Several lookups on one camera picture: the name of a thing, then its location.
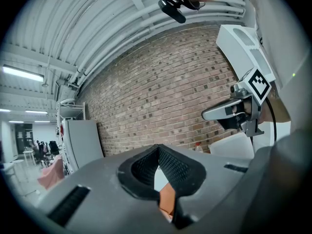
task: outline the bottle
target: bottle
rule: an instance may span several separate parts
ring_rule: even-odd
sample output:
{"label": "bottle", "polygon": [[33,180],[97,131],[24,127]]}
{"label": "bottle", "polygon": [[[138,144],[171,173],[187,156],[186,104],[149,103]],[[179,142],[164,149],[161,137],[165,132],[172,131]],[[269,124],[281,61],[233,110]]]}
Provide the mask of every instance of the bottle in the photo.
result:
{"label": "bottle", "polygon": [[201,145],[201,142],[196,142],[194,151],[198,151],[198,152],[203,153],[204,151],[203,151],[203,149],[201,148],[200,145]]}

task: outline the ceiling light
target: ceiling light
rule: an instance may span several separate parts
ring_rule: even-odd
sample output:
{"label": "ceiling light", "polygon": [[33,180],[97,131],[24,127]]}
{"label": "ceiling light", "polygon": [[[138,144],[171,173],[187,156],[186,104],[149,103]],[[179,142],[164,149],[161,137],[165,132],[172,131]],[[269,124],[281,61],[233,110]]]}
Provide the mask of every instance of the ceiling light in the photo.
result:
{"label": "ceiling light", "polygon": [[47,111],[32,111],[32,110],[26,110],[25,112],[31,113],[31,114],[47,114]]}
{"label": "ceiling light", "polygon": [[19,77],[41,81],[41,82],[43,82],[44,80],[43,75],[39,75],[33,72],[25,71],[23,69],[11,67],[9,65],[3,65],[2,69],[3,69],[3,72],[10,74],[10,75],[19,76]]}
{"label": "ceiling light", "polygon": [[10,123],[24,123],[24,121],[18,121],[18,120],[10,120]]}

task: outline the white refrigerator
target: white refrigerator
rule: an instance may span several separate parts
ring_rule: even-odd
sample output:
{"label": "white refrigerator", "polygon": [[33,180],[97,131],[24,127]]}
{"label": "white refrigerator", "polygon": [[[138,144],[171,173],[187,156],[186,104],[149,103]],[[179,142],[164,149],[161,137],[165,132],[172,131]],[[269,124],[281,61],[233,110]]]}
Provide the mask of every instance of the white refrigerator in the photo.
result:
{"label": "white refrigerator", "polygon": [[70,173],[99,158],[104,158],[94,120],[67,120],[63,126],[63,159]]}

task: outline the ceiling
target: ceiling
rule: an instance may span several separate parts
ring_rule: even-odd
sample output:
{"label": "ceiling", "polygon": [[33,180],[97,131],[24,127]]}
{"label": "ceiling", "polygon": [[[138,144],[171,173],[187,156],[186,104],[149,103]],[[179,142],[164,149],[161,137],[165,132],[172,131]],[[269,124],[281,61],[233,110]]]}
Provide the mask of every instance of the ceiling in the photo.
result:
{"label": "ceiling", "polygon": [[[56,119],[57,80],[83,88],[113,59],[161,31],[180,26],[161,12],[159,0],[29,0],[7,32],[0,65],[45,76],[45,84],[0,73],[2,119]],[[183,8],[187,23],[241,20],[243,0],[210,2],[200,12]],[[27,115],[26,109],[48,111]]]}

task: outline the brick wall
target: brick wall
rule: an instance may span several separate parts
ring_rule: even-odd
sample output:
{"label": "brick wall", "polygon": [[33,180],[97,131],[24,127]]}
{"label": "brick wall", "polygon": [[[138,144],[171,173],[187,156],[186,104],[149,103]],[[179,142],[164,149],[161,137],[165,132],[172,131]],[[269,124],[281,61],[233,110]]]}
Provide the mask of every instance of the brick wall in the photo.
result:
{"label": "brick wall", "polygon": [[166,31],[117,58],[79,95],[106,155],[154,143],[193,148],[236,133],[201,112],[229,97],[234,74],[215,41],[219,25]]}

